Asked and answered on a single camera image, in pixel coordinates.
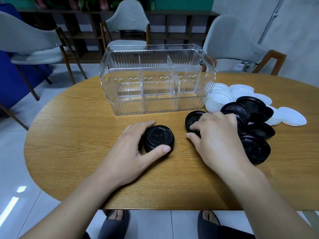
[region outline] wood grain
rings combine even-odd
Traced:
[[[258,165],[296,210],[319,210],[319,90],[294,80],[259,74],[218,73],[216,82],[246,84],[301,112],[308,123],[274,127],[271,154]],[[53,98],[34,119],[25,142],[25,160],[36,184],[58,200],[92,173],[125,127],[157,120],[175,136],[173,152],[134,183],[116,191],[105,209],[238,210],[241,206],[186,138],[189,111],[115,116],[99,77],[78,83]]]

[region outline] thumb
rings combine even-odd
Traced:
[[[160,157],[163,157],[170,150],[170,146],[162,144],[154,148],[152,151],[142,155],[140,159],[148,166],[154,161],[158,160]]]
[[[186,136],[192,141],[196,150],[198,151],[201,139],[193,132],[186,133]]]

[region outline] tiled floor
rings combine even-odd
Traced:
[[[87,77],[99,74],[98,64],[83,64],[82,67]],[[76,81],[82,81],[84,78],[78,67],[71,65],[71,68]],[[72,85],[63,64],[56,65],[50,80],[52,85],[44,81],[35,88],[39,101],[29,93],[11,109],[27,126],[54,96]],[[23,156],[26,133],[11,118],[0,120],[1,238],[20,237],[59,204],[59,201],[41,191],[26,169]],[[216,214],[222,225],[252,233],[243,211],[217,211]],[[197,216],[198,211],[131,211],[125,238],[197,238]],[[87,229],[92,239],[98,237],[104,220],[104,213],[98,211]]]

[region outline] clear plastic organizer box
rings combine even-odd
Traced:
[[[100,77],[114,114],[129,115],[201,109],[216,71],[194,44],[110,46]]]

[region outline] foot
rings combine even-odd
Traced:
[[[217,216],[212,211],[203,211],[203,219],[220,226]]]
[[[114,210],[114,212],[107,217],[108,220],[117,220],[121,221],[123,219],[124,211],[123,210]]]

